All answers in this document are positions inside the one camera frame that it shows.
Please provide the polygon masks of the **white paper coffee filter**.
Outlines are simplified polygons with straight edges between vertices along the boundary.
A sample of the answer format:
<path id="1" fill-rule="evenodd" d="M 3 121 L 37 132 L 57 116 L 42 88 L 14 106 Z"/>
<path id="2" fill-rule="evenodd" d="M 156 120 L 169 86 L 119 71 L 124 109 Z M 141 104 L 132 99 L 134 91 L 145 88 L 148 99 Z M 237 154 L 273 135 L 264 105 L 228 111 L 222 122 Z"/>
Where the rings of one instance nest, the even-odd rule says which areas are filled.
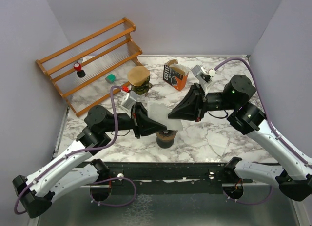
<path id="1" fill-rule="evenodd" d="M 168 115 L 170 110 L 166 105 L 157 103 L 155 101 L 149 101 L 147 104 L 148 117 L 164 126 L 167 130 L 181 131 L 183 125 L 180 119 L 169 119 Z"/>

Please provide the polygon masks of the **grey carafe with red lid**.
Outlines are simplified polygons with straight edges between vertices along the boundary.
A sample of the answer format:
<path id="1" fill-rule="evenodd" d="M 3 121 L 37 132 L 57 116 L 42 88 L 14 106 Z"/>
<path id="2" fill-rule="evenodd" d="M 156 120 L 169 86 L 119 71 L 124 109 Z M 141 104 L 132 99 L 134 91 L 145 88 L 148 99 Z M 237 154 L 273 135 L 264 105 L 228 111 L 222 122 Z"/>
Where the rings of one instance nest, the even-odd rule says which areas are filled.
<path id="1" fill-rule="evenodd" d="M 167 149 L 174 144 L 173 139 L 172 140 L 161 140 L 161 139 L 157 138 L 156 142 L 157 142 L 158 146 L 163 148 L 163 149 Z"/>

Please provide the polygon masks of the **olive green glass dripper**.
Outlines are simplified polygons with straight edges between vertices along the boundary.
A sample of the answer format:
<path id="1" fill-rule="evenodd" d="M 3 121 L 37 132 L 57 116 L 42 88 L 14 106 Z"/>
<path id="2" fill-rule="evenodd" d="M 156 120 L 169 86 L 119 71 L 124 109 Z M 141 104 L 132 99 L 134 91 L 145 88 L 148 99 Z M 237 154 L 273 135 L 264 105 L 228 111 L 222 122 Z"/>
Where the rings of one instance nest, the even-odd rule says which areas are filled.
<path id="1" fill-rule="evenodd" d="M 149 90 L 152 88 L 152 83 L 150 83 L 150 77 L 142 83 L 141 86 L 131 86 L 131 90 L 137 93 L 138 95 L 148 96 Z"/>

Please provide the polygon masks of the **brown paper coffee filter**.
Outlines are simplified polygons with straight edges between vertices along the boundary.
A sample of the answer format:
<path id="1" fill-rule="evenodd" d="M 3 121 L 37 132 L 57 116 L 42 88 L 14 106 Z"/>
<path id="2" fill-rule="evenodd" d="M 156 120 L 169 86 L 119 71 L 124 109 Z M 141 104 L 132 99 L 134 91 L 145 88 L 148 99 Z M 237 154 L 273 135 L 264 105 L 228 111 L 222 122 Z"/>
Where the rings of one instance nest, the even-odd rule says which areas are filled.
<path id="1" fill-rule="evenodd" d="M 141 86 L 150 76 L 150 71 L 144 66 L 133 67 L 127 74 L 129 83 L 133 86 Z"/>

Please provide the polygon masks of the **round wooden dripper base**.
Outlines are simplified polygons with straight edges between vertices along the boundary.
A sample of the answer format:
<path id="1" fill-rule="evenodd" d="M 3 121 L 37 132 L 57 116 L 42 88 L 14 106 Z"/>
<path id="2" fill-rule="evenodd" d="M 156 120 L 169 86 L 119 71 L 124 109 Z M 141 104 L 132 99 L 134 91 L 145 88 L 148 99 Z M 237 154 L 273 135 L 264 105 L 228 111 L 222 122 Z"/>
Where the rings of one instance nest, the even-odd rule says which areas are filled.
<path id="1" fill-rule="evenodd" d="M 164 142 L 173 141 L 176 137 L 176 134 L 160 134 L 156 133 L 157 139 Z"/>

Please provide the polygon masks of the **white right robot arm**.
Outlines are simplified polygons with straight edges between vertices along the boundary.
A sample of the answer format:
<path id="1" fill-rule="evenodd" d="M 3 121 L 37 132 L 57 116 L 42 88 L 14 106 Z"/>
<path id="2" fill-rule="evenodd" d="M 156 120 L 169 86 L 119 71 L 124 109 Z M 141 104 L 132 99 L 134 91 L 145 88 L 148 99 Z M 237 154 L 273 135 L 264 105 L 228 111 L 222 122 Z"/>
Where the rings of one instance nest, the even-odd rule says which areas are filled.
<path id="1" fill-rule="evenodd" d="M 207 112 L 232 110 L 227 117 L 230 125 L 258 143 L 279 164 L 270 167 L 234 157 L 224 167 L 225 179 L 230 183 L 240 179 L 259 181 L 279 188 L 292 200 L 303 201 L 312 193 L 312 160 L 294 145 L 284 144 L 265 113 L 249 102 L 255 92 L 256 88 L 244 75 L 233 76 L 221 93 L 206 94 L 195 83 L 168 118 L 199 122 Z"/>

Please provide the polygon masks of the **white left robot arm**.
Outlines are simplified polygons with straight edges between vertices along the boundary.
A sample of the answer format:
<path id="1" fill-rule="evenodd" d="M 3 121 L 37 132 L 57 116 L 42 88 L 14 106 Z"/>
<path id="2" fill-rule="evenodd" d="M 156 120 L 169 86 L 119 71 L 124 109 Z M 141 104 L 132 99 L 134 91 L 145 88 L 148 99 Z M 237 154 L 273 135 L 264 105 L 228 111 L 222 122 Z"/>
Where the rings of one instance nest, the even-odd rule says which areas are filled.
<path id="1" fill-rule="evenodd" d="M 122 176 L 112 176 L 100 159 L 75 171 L 74 168 L 99 151 L 112 146 L 120 130 L 132 130 L 135 137 L 149 136 L 167 127 L 148 117 L 145 107 L 137 102 L 132 115 L 117 113 L 115 106 L 109 112 L 103 106 L 92 107 L 84 119 L 86 127 L 57 158 L 28 176 L 19 175 L 12 181 L 17 200 L 16 215 L 28 214 L 33 219 L 45 213 L 61 196 L 81 186 L 109 183 Z"/>

